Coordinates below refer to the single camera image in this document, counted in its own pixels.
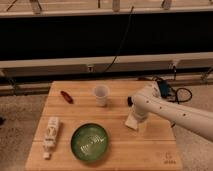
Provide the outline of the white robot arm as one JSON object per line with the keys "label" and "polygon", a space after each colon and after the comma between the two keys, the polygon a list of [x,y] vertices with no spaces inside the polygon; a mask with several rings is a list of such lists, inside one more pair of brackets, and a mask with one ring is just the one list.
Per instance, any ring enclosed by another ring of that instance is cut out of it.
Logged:
{"label": "white robot arm", "polygon": [[137,115],[157,114],[213,142],[213,112],[163,100],[156,83],[147,84],[131,99]]}

